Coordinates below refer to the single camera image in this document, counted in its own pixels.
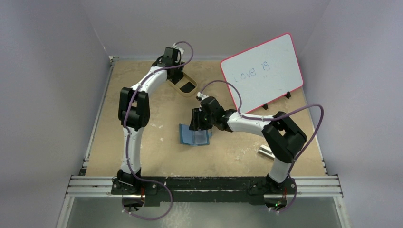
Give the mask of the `tan oval tray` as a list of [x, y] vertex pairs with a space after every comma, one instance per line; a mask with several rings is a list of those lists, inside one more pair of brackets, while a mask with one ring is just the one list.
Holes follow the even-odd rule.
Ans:
[[191, 97], [196, 93], [197, 82], [184, 72], [175, 73], [168, 78], [168, 84], [183, 97]]

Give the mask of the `blue card holder wallet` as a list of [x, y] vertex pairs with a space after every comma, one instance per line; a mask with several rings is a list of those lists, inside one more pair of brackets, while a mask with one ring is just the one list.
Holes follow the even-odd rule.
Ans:
[[210, 144], [211, 130], [191, 131], [189, 126], [179, 124], [180, 144], [188, 146], [205, 146]]

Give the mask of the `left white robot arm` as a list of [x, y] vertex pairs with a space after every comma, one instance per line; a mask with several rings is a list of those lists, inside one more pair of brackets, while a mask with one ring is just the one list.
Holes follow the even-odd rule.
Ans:
[[142, 187], [140, 150], [145, 127], [150, 119], [149, 96], [163, 82], [182, 75], [183, 50], [176, 45], [166, 47], [152, 64], [149, 72], [132, 87], [120, 91], [118, 119], [124, 132], [124, 150], [117, 184], [129, 194], [137, 194]]

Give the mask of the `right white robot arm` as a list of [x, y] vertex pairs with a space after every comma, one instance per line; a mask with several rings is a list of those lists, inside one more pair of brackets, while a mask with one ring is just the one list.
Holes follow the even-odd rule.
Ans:
[[268, 118], [224, 108], [213, 96], [198, 93], [198, 108], [192, 109], [191, 131], [208, 130], [213, 127], [220, 131], [243, 132], [263, 137], [275, 156], [273, 166], [267, 175], [267, 188], [279, 193], [285, 188], [291, 165], [296, 155], [307, 141], [306, 134], [286, 115], [278, 112]]

